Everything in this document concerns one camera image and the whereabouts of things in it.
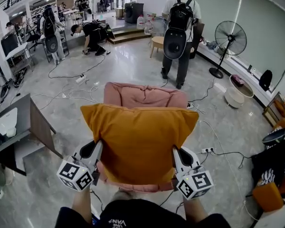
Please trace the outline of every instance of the white t-shirt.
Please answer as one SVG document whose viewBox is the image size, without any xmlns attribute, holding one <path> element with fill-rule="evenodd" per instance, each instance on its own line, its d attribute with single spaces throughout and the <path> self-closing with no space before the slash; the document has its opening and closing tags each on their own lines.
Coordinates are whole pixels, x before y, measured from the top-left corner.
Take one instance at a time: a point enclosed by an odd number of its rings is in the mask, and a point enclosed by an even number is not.
<svg viewBox="0 0 285 228">
<path fill-rule="evenodd" d="M 180 0 L 181 2 L 186 3 L 188 0 Z M 177 3 L 177 0 L 167 0 L 165 7 L 162 10 L 162 13 L 164 14 L 170 14 L 170 9 Z M 192 8 L 193 12 L 193 17 L 195 19 L 201 19 L 201 14 L 200 14 L 200 5 L 195 1 L 192 0 L 190 3 L 190 7 Z M 189 26 L 188 30 L 186 30 L 186 36 L 187 36 L 187 41 L 191 42 L 193 38 L 193 33 L 190 36 L 191 33 L 191 26 Z"/>
<path fill-rule="evenodd" d="M 27 17 L 23 16 L 22 17 L 22 27 L 26 27 L 27 26 Z"/>
</svg>

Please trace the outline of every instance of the person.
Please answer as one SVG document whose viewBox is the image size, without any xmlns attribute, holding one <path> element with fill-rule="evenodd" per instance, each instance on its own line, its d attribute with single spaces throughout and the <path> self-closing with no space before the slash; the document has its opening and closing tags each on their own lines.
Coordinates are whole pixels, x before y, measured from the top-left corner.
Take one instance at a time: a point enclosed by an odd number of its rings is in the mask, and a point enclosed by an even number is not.
<svg viewBox="0 0 285 228">
<path fill-rule="evenodd" d="M 15 26 L 11 22 L 6 23 L 6 30 L 10 34 L 16 33 Z"/>
<path fill-rule="evenodd" d="M 164 6 L 164 9 L 162 11 L 162 16 L 165 19 L 168 19 L 170 9 L 177 3 L 177 0 L 167 0 L 166 4 Z M 198 23 L 201 23 L 201 14 L 200 14 L 200 6 L 199 4 L 195 1 L 192 0 L 190 3 L 190 7 L 192 8 L 193 12 L 193 17 L 194 19 L 197 19 Z M 187 75 L 187 70 L 188 70 L 188 65 L 189 65 L 189 58 L 190 58 L 190 51 L 192 48 L 192 36 L 191 36 L 191 30 L 192 27 L 191 25 L 189 28 L 186 30 L 186 36 L 187 36 L 187 43 L 185 50 L 183 52 L 183 55 L 179 58 L 179 67 L 177 71 L 177 78 L 176 78 L 176 88 L 181 89 L 185 82 L 185 78 Z M 163 61 L 162 61 L 162 68 L 161 68 L 161 75 L 163 79 L 168 79 L 168 73 L 170 71 L 172 64 L 172 59 L 167 58 L 164 55 Z"/>
<path fill-rule="evenodd" d="M 64 2 L 62 2 L 60 7 L 65 10 L 67 8 L 67 5 Z"/>
<path fill-rule="evenodd" d="M 57 39 L 57 42 L 58 42 L 58 48 L 57 48 L 57 52 L 52 53 L 52 57 L 53 57 L 54 63 L 55 64 L 59 64 L 60 60 L 64 60 L 65 59 L 65 54 L 63 52 L 62 43 L 61 43 L 61 37 L 60 37 L 60 33 L 59 33 L 59 29 L 58 29 L 57 25 L 61 26 L 61 27 L 64 27 L 64 24 L 59 21 L 59 18 L 57 16 L 57 14 L 53 13 L 52 6 L 51 5 L 47 5 L 45 7 L 44 12 L 43 12 L 43 16 L 40 19 L 40 31 L 41 31 L 42 34 L 44 34 L 43 28 L 44 28 L 44 22 L 45 22 L 46 18 L 50 18 L 51 21 L 54 23 L 55 36 L 56 36 L 56 39 Z"/>
<path fill-rule="evenodd" d="M 145 227 L 220 227 L 230 225 L 220 214 L 209 215 L 198 198 L 184 199 L 186 220 L 161 206 L 143 199 L 133 199 L 134 192 L 117 191 L 100 215 L 96 228 L 145 228 Z M 55 228 L 92 227 L 90 189 L 75 194 L 72 208 L 62 207 Z"/>
<path fill-rule="evenodd" d="M 87 9 L 88 9 L 89 0 L 78 0 L 79 12 L 84 13 L 84 18 L 87 20 Z"/>
<path fill-rule="evenodd" d="M 27 17 L 25 16 L 25 13 L 21 14 L 21 19 L 22 19 L 22 29 L 23 29 L 23 41 L 26 40 L 26 36 L 27 36 Z"/>
<path fill-rule="evenodd" d="M 85 45 L 84 45 L 84 53 L 87 54 L 89 51 L 94 51 L 95 56 L 102 55 L 105 53 L 105 49 L 98 45 L 98 42 L 102 41 L 104 36 L 101 36 L 102 31 L 98 28 L 97 24 L 87 22 L 82 25 L 73 25 L 71 27 L 72 33 L 81 33 L 84 31 L 85 34 Z"/>
</svg>

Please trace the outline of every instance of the black t-shirt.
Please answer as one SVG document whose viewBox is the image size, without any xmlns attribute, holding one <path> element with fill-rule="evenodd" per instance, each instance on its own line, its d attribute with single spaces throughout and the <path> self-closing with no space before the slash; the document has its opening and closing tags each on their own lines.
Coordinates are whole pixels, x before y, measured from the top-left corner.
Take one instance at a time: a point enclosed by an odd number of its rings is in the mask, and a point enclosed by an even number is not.
<svg viewBox="0 0 285 228">
<path fill-rule="evenodd" d="M 55 228 L 89 228 L 83 217 L 76 211 L 61 208 Z M 220 214 L 212 214 L 198 224 L 191 224 L 181 216 L 174 214 L 155 203 L 142 200 L 116 200 L 109 203 L 100 215 L 100 220 L 93 225 L 96 228 L 230 228 Z"/>
<path fill-rule="evenodd" d="M 87 8 L 87 6 L 88 6 L 88 0 L 78 0 L 79 2 L 81 2 L 81 4 L 80 5 L 78 5 L 78 7 L 79 7 L 79 10 L 84 10 L 84 9 L 86 9 Z"/>
<path fill-rule="evenodd" d="M 85 37 L 87 37 L 89 35 L 92 36 L 92 35 L 95 34 L 95 32 L 97 32 L 96 30 L 98 29 L 98 25 L 94 24 L 94 23 L 91 23 L 91 22 L 87 22 L 87 23 L 83 23 L 82 28 L 83 28 Z"/>
</svg>

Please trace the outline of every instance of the gray pants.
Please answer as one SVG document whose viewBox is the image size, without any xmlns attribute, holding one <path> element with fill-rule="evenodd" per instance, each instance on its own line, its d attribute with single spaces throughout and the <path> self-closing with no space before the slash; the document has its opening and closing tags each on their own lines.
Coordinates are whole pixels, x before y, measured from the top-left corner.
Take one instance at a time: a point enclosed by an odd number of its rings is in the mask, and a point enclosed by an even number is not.
<svg viewBox="0 0 285 228">
<path fill-rule="evenodd" d="M 177 70 L 177 77 L 176 77 L 177 84 L 183 84 L 185 82 L 185 78 L 186 78 L 187 71 L 188 71 L 191 48 L 192 48 L 192 43 L 187 42 L 184 53 L 179 58 L 179 68 Z M 169 59 L 164 55 L 163 60 L 162 60 L 164 74 L 167 75 L 169 73 L 171 64 L 172 64 L 172 59 Z"/>
<path fill-rule="evenodd" d="M 87 20 L 87 9 L 80 10 L 80 12 L 84 13 L 84 20 Z"/>
<path fill-rule="evenodd" d="M 59 33 L 58 28 L 56 28 L 55 36 L 57 38 L 58 48 L 57 48 L 57 52 L 52 53 L 52 57 L 53 57 L 54 62 L 56 63 L 56 61 L 59 62 L 60 59 L 64 60 L 65 59 L 65 54 L 63 52 L 62 43 L 61 43 L 61 37 L 60 37 L 60 33 Z"/>
</svg>

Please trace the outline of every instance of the white container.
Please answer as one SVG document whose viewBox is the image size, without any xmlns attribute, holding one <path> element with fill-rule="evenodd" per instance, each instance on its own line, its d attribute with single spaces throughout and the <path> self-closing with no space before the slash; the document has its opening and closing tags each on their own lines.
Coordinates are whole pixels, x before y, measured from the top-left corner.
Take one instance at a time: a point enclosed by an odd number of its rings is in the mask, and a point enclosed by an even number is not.
<svg viewBox="0 0 285 228">
<path fill-rule="evenodd" d="M 140 15 L 137 19 L 137 23 L 136 23 L 136 28 L 137 29 L 144 29 L 144 18 L 143 15 Z"/>
</svg>

